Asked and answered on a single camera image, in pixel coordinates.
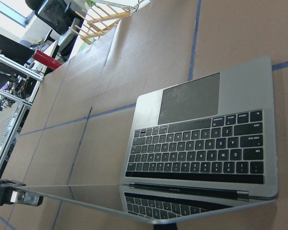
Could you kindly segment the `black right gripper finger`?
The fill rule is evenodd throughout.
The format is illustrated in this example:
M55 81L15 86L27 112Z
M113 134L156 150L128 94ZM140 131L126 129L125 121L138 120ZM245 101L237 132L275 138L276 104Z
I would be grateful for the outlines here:
M19 186L25 186L25 184L0 178L0 206L4 204L23 204L37 207L42 204L43 196L21 191L18 189Z

